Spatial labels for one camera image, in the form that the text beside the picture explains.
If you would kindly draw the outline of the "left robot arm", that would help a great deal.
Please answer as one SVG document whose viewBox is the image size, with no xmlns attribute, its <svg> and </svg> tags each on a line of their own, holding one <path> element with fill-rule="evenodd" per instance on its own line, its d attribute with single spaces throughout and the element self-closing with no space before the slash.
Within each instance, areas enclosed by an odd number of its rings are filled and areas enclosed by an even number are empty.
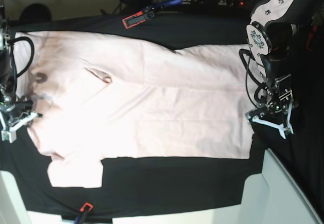
<svg viewBox="0 0 324 224">
<path fill-rule="evenodd" d="M 249 97 L 255 109 L 246 114 L 250 124 L 276 129 L 282 138 L 292 134 L 294 107 L 291 89 L 293 38 L 310 23 L 323 0 L 258 0 L 246 26 L 249 49 L 239 56 L 257 89 Z"/>
</svg>

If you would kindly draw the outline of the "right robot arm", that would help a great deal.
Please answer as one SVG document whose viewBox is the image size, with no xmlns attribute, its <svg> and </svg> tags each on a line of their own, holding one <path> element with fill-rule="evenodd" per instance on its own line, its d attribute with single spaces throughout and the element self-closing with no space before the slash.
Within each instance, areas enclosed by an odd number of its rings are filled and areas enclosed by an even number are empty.
<svg viewBox="0 0 324 224">
<path fill-rule="evenodd" d="M 17 72 L 14 60 L 14 44 L 26 41 L 29 43 L 31 52 L 27 65 Z M 23 75 L 34 58 L 34 44 L 26 36 L 10 38 L 8 19 L 5 16 L 5 3 L 1 0 L 1 139 L 13 143 L 17 138 L 17 131 L 26 126 L 35 118 L 42 117 L 33 111 L 31 100 L 21 100 L 16 95 L 18 78 Z"/>
</svg>

